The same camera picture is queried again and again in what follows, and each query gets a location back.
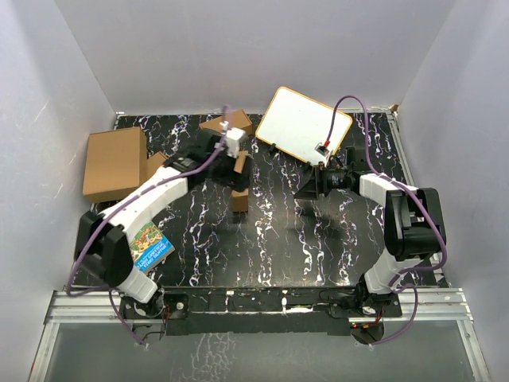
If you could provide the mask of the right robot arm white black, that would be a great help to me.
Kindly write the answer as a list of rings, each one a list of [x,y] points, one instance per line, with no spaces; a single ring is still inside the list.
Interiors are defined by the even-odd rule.
[[[358,282],[356,309],[371,316],[402,277],[430,256],[445,253],[446,234],[438,192],[415,188],[375,173],[361,149],[347,148],[346,162],[309,165],[296,199],[316,200],[334,189],[349,189],[383,208],[384,249]]]

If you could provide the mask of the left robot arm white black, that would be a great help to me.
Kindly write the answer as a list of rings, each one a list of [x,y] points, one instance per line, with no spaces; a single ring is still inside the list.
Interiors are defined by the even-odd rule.
[[[142,186],[116,205],[80,218],[75,260],[69,276],[84,269],[136,301],[136,307],[148,318],[157,317],[164,298],[157,284],[135,266],[130,242],[147,223],[167,205],[185,196],[197,186],[212,181],[236,192],[250,184],[250,158],[243,168],[235,165],[242,157],[247,133],[236,127],[222,132],[200,130],[195,144],[170,156]]]

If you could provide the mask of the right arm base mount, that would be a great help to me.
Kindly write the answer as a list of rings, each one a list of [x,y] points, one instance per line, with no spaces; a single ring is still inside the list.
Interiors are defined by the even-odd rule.
[[[370,317],[381,314],[383,318],[399,318],[402,309],[396,294],[371,293],[367,288],[364,275],[361,275],[356,285],[328,288],[320,292],[322,302],[329,304],[330,314],[353,314]]]

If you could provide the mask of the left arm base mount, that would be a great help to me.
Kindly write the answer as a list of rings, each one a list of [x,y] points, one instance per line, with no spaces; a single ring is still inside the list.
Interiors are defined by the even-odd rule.
[[[164,322],[170,319],[186,319],[188,296],[158,291],[147,303],[122,296],[120,312],[128,319],[161,319]]]

